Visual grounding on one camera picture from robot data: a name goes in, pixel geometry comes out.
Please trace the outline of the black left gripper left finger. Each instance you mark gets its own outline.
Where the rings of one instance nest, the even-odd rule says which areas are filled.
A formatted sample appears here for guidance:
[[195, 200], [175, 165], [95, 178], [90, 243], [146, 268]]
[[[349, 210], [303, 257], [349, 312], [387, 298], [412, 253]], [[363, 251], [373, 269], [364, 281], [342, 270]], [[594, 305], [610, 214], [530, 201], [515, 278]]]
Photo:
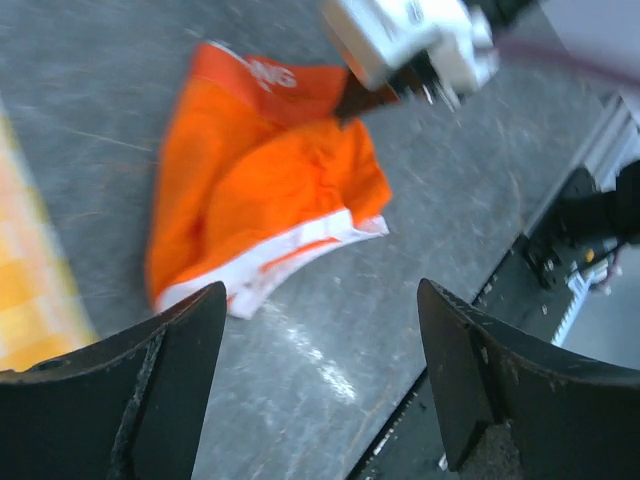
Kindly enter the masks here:
[[88, 347], [2, 371], [2, 478], [190, 478], [226, 313], [216, 282]]

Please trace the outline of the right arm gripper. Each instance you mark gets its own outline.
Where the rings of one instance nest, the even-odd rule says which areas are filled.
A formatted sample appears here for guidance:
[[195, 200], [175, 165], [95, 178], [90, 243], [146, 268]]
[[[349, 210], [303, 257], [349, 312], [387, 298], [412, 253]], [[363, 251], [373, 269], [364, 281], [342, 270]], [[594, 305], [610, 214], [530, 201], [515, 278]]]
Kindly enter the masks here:
[[391, 75], [377, 90], [365, 88], [354, 74], [348, 74], [332, 115], [341, 125], [376, 108], [401, 100], [425, 100], [443, 104], [450, 111], [460, 108], [463, 98], [440, 79], [426, 51], [421, 51]]

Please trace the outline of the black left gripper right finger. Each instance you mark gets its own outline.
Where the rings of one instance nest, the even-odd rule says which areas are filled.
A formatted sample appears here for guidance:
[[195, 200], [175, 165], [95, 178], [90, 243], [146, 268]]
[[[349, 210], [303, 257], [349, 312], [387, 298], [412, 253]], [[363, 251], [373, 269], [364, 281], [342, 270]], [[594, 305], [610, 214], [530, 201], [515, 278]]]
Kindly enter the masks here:
[[469, 479], [636, 479], [639, 373], [556, 347], [428, 279], [419, 322], [450, 470]]

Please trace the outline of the orange boxer underwear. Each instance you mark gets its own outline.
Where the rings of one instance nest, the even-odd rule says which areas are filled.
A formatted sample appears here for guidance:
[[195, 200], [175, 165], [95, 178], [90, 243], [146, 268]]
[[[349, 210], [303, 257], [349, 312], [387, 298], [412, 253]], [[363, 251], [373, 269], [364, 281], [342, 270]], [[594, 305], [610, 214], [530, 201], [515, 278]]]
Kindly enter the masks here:
[[347, 78], [341, 66], [196, 47], [159, 154], [155, 312], [219, 281], [230, 314], [248, 319], [316, 258], [387, 234], [392, 192], [369, 131], [333, 114]]

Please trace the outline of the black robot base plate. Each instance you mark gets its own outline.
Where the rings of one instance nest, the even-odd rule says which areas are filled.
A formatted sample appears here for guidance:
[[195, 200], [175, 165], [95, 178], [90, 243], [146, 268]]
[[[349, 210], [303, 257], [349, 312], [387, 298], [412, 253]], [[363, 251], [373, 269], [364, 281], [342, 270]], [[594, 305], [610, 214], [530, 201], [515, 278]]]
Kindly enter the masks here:
[[[639, 165], [600, 190], [575, 169], [530, 233], [517, 237], [471, 302], [479, 311], [556, 347], [618, 250], [639, 241]], [[425, 370], [351, 470], [354, 479], [431, 479], [449, 469]]]

